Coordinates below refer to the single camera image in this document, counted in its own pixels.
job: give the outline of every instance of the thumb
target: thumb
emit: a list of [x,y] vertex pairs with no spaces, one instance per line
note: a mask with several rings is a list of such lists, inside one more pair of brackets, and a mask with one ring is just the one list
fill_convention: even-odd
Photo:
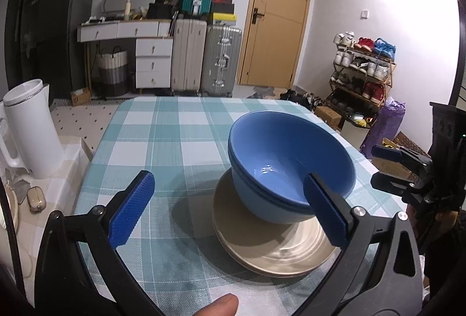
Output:
[[226,294],[197,311],[193,316],[234,316],[238,309],[238,298]]

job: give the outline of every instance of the red shoe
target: red shoe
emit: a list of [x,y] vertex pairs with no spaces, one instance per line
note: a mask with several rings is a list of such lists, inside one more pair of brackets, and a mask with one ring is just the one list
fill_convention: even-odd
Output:
[[373,84],[372,82],[367,82],[364,87],[363,97],[368,100],[372,97],[372,93],[374,92]]
[[381,84],[372,84],[374,92],[372,93],[371,102],[381,103],[385,97],[385,89]]
[[354,45],[356,48],[365,49],[372,52],[374,48],[374,41],[370,38],[359,38],[359,41]]

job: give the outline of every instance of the tablecloth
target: tablecloth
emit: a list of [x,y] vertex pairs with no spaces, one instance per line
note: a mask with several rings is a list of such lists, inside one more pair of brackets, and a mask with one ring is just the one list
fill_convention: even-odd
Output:
[[[18,230],[16,232],[18,243],[28,252],[32,262],[31,276],[24,278],[24,287],[27,299],[34,302],[34,278],[36,277],[36,262],[39,246],[44,233],[49,214],[60,210],[65,215],[74,211],[76,198],[81,188],[82,179],[86,172],[92,154],[81,138],[73,136],[60,136],[61,144],[65,150],[65,160],[55,174],[43,180],[32,180],[31,186],[42,188],[47,206],[39,214],[32,214],[27,199],[19,206]],[[5,182],[6,163],[0,163],[2,180]],[[19,169],[11,169],[14,175]]]
[[[393,216],[402,209],[400,199],[372,189],[370,178],[377,169],[298,104],[204,97],[138,97],[126,101],[104,133],[75,213],[107,204],[142,169],[154,174],[155,194],[128,242],[117,251],[144,291],[167,315],[192,315],[230,292],[239,298],[239,316],[290,315],[334,262],[336,254],[304,278],[271,279],[237,264],[215,236],[211,204],[218,179],[230,167],[230,128],[241,115],[258,110],[309,119],[342,143],[357,174],[349,204],[380,216]],[[83,246],[82,250],[97,288],[111,297],[89,249]],[[369,251],[368,260],[373,253]]]

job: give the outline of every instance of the bottle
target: bottle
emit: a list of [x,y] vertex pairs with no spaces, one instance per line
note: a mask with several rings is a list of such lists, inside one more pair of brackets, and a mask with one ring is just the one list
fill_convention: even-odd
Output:
[[130,20],[130,11],[131,11],[131,0],[127,0],[124,6],[124,20]]

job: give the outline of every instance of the metal bolt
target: metal bolt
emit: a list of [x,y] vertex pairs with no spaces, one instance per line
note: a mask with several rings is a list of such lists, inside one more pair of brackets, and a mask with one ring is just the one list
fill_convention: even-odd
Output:
[[91,212],[92,212],[94,215],[102,215],[104,209],[105,209],[104,206],[94,206],[94,207],[92,207]]
[[50,217],[52,219],[58,219],[60,217],[60,211],[53,211],[51,214],[50,214]]
[[357,216],[364,216],[366,214],[366,210],[360,206],[354,207],[353,212]]
[[398,212],[397,216],[399,220],[408,220],[408,215],[406,214],[406,212],[400,211]]

